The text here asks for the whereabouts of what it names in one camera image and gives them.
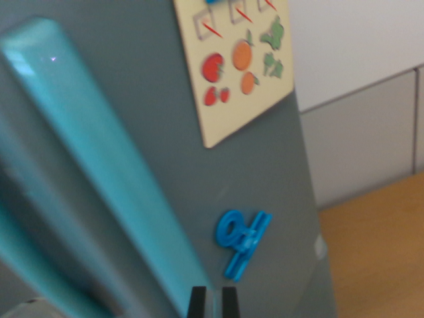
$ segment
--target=checkbox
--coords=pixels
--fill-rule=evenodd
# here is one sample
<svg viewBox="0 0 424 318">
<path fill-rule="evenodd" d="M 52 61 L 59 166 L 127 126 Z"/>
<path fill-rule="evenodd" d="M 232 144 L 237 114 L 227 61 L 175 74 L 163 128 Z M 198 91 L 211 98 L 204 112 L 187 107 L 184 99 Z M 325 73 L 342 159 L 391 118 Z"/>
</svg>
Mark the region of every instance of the checkbox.
<svg viewBox="0 0 424 318">
<path fill-rule="evenodd" d="M 196 35 L 200 41 L 209 38 L 213 33 L 205 25 L 215 29 L 215 21 L 213 20 L 210 8 L 204 9 L 193 16 Z"/>
<path fill-rule="evenodd" d="M 236 25 L 237 23 L 243 22 L 245 18 L 239 13 L 239 11 L 247 15 L 246 0 L 229 0 L 228 4 L 230 7 L 231 22 L 234 25 Z"/>
<path fill-rule="evenodd" d="M 266 2 L 265 0 L 258 0 L 259 12 L 264 12 L 265 10 L 268 10 L 271 7 L 270 3 L 272 4 L 272 0 L 268 0 L 268 2 Z"/>
</svg>

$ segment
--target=teal refrigerator handle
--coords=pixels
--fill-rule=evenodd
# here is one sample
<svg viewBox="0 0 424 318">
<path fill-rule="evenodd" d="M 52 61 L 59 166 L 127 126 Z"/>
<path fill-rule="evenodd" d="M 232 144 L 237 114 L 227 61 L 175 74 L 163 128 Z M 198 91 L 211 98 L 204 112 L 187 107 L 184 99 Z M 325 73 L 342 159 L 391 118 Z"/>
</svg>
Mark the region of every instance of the teal refrigerator handle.
<svg viewBox="0 0 424 318">
<path fill-rule="evenodd" d="M 1 204 L 0 247 L 0 257 L 5 263 L 68 317 L 113 317 L 106 308 L 65 281 Z"/>
<path fill-rule="evenodd" d="M 191 288 L 211 289 L 209 278 L 148 164 L 68 37 L 54 21 L 37 18 L 3 36 L 0 49 L 185 317 Z"/>
</svg>

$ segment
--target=white wall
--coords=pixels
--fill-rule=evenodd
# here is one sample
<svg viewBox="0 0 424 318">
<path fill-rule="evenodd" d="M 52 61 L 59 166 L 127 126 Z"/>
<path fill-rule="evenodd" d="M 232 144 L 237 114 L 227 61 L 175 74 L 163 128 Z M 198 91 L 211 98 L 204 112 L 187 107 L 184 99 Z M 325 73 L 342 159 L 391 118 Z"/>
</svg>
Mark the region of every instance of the white wall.
<svg viewBox="0 0 424 318">
<path fill-rule="evenodd" d="M 423 0 L 289 0 L 300 111 L 424 62 Z"/>
</svg>

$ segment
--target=wooden floor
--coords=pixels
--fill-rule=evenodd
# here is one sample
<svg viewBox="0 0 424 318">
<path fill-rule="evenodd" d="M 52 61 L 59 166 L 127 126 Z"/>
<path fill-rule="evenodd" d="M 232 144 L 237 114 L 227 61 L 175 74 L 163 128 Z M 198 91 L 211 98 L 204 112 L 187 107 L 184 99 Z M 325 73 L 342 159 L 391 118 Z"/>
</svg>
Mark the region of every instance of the wooden floor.
<svg viewBox="0 0 424 318">
<path fill-rule="evenodd" d="M 339 318 L 424 318 L 424 174 L 320 219 Z"/>
</svg>

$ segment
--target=black object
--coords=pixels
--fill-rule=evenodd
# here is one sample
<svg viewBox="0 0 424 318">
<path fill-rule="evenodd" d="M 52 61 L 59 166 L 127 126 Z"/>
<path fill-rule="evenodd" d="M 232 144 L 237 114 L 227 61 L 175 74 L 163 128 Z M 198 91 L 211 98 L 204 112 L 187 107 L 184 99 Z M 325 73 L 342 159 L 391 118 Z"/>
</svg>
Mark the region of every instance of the black object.
<svg viewBox="0 0 424 318">
<path fill-rule="evenodd" d="M 240 318 L 236 287 L 223 287 L 223 318 Z"/>
<path fill-rule="evenodd" d="M 193 287 L 187 318 L 204 318 L 206 302 L 206 287 Z M 222 318 L 240 318 L 239 301 L 236 287 L 223 287 Z"/>
<path fill-rule="evenodd" d="M 205 316 L 206 287 L 193 287 L 187 318 L 203 318 Z"/>
</svg>

